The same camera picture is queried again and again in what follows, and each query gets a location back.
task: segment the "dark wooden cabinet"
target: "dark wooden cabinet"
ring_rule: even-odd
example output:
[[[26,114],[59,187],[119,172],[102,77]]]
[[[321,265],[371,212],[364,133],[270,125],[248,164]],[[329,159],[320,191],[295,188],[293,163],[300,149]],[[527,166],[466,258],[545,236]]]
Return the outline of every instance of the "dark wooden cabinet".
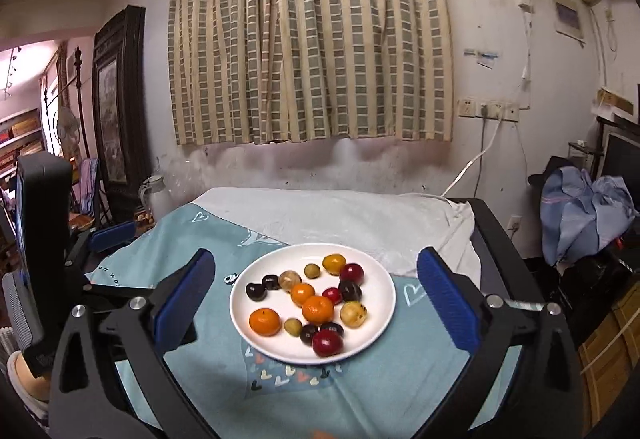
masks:
[[[130,221],[151,174],[142,88],[145,9],[127,6],[95,35],[94,125],[100,176],[115,222]]]

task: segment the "silver bolt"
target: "silver bolt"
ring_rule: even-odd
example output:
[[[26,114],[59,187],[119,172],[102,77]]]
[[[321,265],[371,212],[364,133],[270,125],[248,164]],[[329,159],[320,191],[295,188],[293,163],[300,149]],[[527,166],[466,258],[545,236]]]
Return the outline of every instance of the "silver bolt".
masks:
[[[146,300],[143,296],[136,296],[129,300],[129,307],[133,309],[133,311],[138,311],[145,307]]]
[[[71,310],[71,316],[73,318],[80,318],[84,314],[85,311],[86,311],[86,307],[84,307],[84,305],[76,305]]]
[[[486,302],[487,304],[489,304],[489,307],[492,307],[493,309],[499,309],[504,305],[504,300],[500,298],[497,294],[489,295],[486,298]]]
[[[560,313],[562,313],[562,308],[558,304],[556,304],[556,302],[551,302],[550,304],[547,304],[546,310],[549,311],[549,313],[553,314],[554,316],[558,316]]]

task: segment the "plate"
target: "plate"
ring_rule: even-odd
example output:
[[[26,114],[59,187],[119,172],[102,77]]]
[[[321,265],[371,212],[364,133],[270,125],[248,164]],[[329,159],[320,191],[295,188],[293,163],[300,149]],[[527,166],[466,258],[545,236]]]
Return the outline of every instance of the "plate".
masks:
[[[263,337],[249,327],[249,315],[263,307],[276,311],[283,324],[287,318],[297,318],[305,324],[302,309],[291,301],[289,293],[282,289],[267,291],[267,297],[264,300],[254,302],[246,295],[246,285],[260,283],[265,275],[280,275],[292,269],[300,275],[303,282],[311,284],[316,289],[316,294],[322,294],[322,291],[328,287],[337,287],[340,282],[337,276],[329,275],[322,267],[322,259],[332,253],[340,253],[347,259],[347,263],[359,263],[364,270],[364,282],[360,288],[362,289],[361,302],[367,308],[367,319],[358,329],[349,329],[342,325],[344,327],[343,352],[335,356],[319,358],[311,347],[302,343],[299,338],[289,335],[283,328],[275,336]],[[305,277],[303,270],[308,263],[316,263],[320,266],[322,273],[318,278]],[[341,308],[342,304],[334,308],[334,321],[339,324],[342,324],[339,316]],[[335,363],[358,354],[380,337],[388,326],[395,308],[396,288],[386,269],[366,253],[339,244],[297,244],[276,249],[255,260],[238,276],[229,298],[231,320],[242,338],[264,355],[296,365]]]

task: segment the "light blue garment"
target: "light blue garment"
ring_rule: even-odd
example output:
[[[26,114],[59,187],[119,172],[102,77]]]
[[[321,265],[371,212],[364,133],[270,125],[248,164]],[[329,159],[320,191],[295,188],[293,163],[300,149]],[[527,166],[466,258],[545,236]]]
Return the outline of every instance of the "light blue garment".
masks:
[[[593,183],[586,170],[563,166],[546,180],[540,201],[546,263],[595,255],[622,235],[638,213],[622,177]]]
[[[394,277],[397,304],[385,333],[339,365],[300,368],[264,357],[231,322],[231,285],[255,259],[281,242],[189,204],[108,257],[92,282],[151,287],[200,247],[216,259],[216,279],[195,316],[198,340],[165,356],[203,417],[223,438],[409,438],[458,377],[468,354],[455,348],[420,283]],[[475,425],[494,416],[516,366],[512,347]],[[127,362],[118,366],[141,419],[158,425]]]

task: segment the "striped curtain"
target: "striped curtain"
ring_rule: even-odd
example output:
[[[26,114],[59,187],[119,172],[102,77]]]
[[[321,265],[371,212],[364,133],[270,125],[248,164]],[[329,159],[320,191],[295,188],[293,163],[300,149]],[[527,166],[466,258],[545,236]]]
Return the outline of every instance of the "striped curtain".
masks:
[[[448,141],[445,0],[171,0],[179,145]]]

